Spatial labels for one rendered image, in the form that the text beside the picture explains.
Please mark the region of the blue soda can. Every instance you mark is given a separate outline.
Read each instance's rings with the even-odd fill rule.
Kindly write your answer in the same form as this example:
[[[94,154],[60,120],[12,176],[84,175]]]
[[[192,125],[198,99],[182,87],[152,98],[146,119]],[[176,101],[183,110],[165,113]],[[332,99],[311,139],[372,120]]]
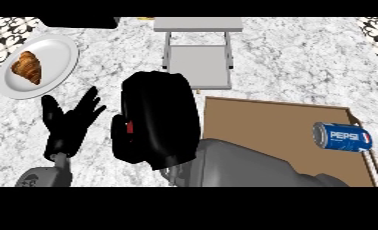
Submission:
[[[371,134],[356,125],[316,122],[313,140],[316,145],[328,150],[363,152],[372,148]]]

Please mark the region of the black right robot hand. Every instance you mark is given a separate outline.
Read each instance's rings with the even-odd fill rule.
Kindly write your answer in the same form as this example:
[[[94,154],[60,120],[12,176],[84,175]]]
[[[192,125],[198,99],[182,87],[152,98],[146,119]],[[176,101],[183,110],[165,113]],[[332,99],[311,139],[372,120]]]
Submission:
[[[121,114],[112,118],[117,159],[153,170],[196,158],[201,124],[189,82],[182,74],[136,72],[121,85]]]

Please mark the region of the grey tiered shelf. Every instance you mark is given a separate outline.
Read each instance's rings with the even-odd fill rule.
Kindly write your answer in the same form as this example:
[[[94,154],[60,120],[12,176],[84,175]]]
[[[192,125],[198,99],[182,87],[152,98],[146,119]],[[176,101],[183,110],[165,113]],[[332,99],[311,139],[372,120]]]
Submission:
[[[180,73],[193,90],[227,90],[232,88],[230,72],[233,56],[230,32],[244,30],[239,17],[156,17],[153,31],[165,33],[162,68]],[[173,45],[174,32],[221,32],[223,45]]]

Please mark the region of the brown croissant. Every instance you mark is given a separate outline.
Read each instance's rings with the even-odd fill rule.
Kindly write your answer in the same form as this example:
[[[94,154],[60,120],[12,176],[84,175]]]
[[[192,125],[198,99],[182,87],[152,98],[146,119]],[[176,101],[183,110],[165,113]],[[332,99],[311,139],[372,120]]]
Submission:
[[[12,72],[25,78],[32,84],[41,81],[41,64],[29,51],[21,53],[18,61],[12,65]]]

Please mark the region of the brown flat tray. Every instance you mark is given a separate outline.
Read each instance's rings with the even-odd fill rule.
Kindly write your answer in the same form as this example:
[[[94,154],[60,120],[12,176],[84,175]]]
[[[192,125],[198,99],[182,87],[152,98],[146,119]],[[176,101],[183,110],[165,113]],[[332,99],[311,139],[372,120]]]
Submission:
[[[204,136],[289,162],[297,172],[325,173],[351,187],[378,187],[369,152],[334,151],[313,140],[317,122],[360,125],[345,107],[208,97]]]

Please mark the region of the black appliance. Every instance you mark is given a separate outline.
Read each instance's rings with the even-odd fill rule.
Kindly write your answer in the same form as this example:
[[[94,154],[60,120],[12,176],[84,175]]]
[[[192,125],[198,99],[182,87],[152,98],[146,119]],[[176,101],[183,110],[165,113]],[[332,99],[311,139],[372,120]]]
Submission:
[[[120,17],[40,17],[49,27],[115,29]]]

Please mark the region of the white round plate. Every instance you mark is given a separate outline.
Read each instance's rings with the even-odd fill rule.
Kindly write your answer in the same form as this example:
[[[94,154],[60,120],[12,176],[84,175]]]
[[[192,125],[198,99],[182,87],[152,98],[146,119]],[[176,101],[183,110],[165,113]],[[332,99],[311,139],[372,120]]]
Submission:
[[[0,94],[29,99],[52,91],[65,81],[78,62],[78,48],[63,35],[31,39],[0,65]]]

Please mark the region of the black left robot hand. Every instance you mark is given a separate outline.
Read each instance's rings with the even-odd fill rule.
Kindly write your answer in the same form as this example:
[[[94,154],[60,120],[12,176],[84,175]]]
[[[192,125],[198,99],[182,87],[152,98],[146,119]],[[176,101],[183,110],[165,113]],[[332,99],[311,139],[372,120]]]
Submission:
[[[99,101],[96,87],[89,89],[75,108],[66,112],[62,111],[53,96],[41,97],[43,122],[50,132],[44,150],[44,158],[49,161],[59,153],[68,158],[77,154],[87,129],[106,109],[105,105],[97,107]]]

